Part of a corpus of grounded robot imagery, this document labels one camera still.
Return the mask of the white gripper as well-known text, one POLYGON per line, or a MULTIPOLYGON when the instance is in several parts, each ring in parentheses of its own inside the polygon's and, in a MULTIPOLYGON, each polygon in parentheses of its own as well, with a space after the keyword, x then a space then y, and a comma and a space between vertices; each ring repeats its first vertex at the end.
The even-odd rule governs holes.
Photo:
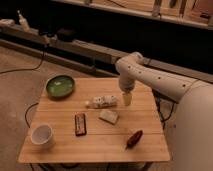
POLYGON ((126 83, 120 82, 119 83, 120 89, 124 92, 123 93, 123 101, 125 106, 129 106, 132 101, 132 94, 130 93, 134 89, 133 83, 126 83))

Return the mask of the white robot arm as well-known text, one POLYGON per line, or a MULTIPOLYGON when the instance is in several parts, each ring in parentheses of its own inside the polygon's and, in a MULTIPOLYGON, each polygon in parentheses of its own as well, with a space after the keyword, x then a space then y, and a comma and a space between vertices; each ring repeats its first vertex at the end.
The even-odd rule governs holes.
POLYGON ((133 52, 116 62, 119 87, 130 93, 140 81, 178 104, 172 171, 213 171, 213 84, 148 68, 143 61, 133 52))

